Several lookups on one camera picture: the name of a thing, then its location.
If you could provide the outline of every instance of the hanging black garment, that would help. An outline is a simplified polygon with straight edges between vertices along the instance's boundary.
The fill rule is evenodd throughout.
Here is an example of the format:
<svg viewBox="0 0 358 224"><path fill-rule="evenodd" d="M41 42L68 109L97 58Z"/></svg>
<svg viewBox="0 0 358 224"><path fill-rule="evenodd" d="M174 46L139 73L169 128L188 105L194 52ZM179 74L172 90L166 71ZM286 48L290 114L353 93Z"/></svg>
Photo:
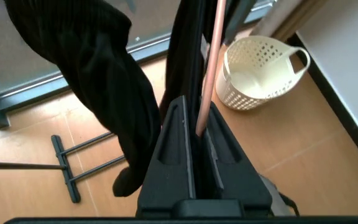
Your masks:
<svg viewBox="0 0 358 224"><path fill-rule="evenodd" d="M143 183L160 133L152 86L126 51L130 20L104 1L5 3L25 42L58 66L78 99L118 136L129 168L113 191L130 195Z"/></svg>

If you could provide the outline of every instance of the black baseboard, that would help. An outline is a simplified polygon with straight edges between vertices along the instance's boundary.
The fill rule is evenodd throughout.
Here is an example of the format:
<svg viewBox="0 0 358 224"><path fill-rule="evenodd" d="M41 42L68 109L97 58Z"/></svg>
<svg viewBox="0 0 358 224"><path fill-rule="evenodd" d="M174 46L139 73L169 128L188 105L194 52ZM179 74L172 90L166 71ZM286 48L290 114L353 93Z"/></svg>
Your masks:
<svg viewBox="0 0 358 224"><path fill-rule="evenodd" d="M306 48L296 34L294 34L288 39L288 43L292 46ZM299 53L297 55L301 59L302 63L306 64L306 57L302 53ZM339 118L340 122L345 127L347 133L349 133L350 137L358 147L358 126L340 101L332 86L328 83L327 79L321 73L321 70L318 68L313 58L311 58L311 63L308 71L310 76L316 83L317 87L320 89L323 96L327 100L328 104L331 106L336 116Z"/></svg>

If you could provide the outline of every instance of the black metal bar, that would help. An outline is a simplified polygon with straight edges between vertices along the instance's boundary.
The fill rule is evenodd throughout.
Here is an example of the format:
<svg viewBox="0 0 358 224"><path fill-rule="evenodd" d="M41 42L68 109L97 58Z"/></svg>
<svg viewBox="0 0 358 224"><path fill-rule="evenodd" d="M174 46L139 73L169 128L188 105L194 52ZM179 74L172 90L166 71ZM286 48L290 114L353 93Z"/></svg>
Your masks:
<svg viewBox="0 0 358 224"><path fill-rule="evenodd" d="M77 186L75 182L70 181L73 178L73 173L71 172L70 165L65 155L61 155L60 153L63 152L65 149L63 147L62 140L59 136L53 135L51 137L53 148L56 151L56 157L59 160L59 164L61 166L66 166L66 169L63 169L63 176L65 178L65 183L67 185L68 193L70 194L71 201L73 203L78 203L81 201L80 193L78 192Z"/></svg>
<svg viewBox="0 0 358 224"><path fill-rule="evenodd" d="M0 169L66 169L66 166L48 164L21 164L13 162L0 162Z"/></svg>
<svg viewBox="0 0 358 224"><path fill-rule="evenodd" d="M85 142L83 142L83 143L77 145L77 146L74 146L74 147L71 147L71 148L69 148L69 149L67 149L67 150L64 150L64 151L61 152L60 154L61 154L61 155L68 154L68 153L73 152L73 151L75 151L75 150L77 150L77 149L80 149L80 148L82 148L82 147L84 147L84 146L90 146L91 144L94 144L95 142L97 142L97 141L99 141L99 140L102 140L102 139L107 138L107 137L113 137L113 136L115 136L115 134L113 134L113 133L111 133L111 132L104 133L104 134L102 134L102 135L100 135L100 136L98 136L98 137L96 137L96 138L90 139L90 140L88 140L88 141L85 141Z"/></svg>
<svg viewBox="0 0 358 224"><path fill-rule="evenodd" d="M87 175L93 174L93 173L95 173L95 172L97 172L97 171L99 171L99 170L101 170L101 169L103 169L103 168L105 168L107 166L110 166L110 165L113 165L113 164L118 163L120 161L123 161L124 159L125 159L124 156L120 156L118 158L115 158L115 159L113 159L113 160L111 160L111 161L109 161L109 162L107 162L105 164L102 164L102 165L97 166L97 167L95 167L93 169L90 169L90 170L88 170L86 172L83 172L82 174L80 174L78 176L75 176L74 178L70 179L70 182L75 182L78 179L84 178Z"/></svg>

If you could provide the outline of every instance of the laundry basket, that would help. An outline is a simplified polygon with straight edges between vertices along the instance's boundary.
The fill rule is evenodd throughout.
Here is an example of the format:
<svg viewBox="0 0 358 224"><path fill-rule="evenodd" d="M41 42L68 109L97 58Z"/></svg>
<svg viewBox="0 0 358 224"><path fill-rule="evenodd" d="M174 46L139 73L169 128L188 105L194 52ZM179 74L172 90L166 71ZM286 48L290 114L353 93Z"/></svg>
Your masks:
<svg viewBox="0 0 358 224"><path fill-rule="evenodd" d="M290 56L297 51L306 55L307 64L295 73ZM226 106L249 110L291 90L309 65L309 54L303 48L270 37L244 37L224 54L216 92Z"/></svg>

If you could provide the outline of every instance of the white wall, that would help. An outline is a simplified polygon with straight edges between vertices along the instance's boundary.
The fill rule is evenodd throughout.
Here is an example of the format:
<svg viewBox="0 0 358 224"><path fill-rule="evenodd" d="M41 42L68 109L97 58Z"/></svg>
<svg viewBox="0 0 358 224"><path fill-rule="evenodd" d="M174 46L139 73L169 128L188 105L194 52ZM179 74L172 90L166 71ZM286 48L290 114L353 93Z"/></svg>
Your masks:
<svg viewBox="0 0 358 224"><path fill-rule="evenodd" d="M329 0L297 33L358 124L358 1Z"/></svg>

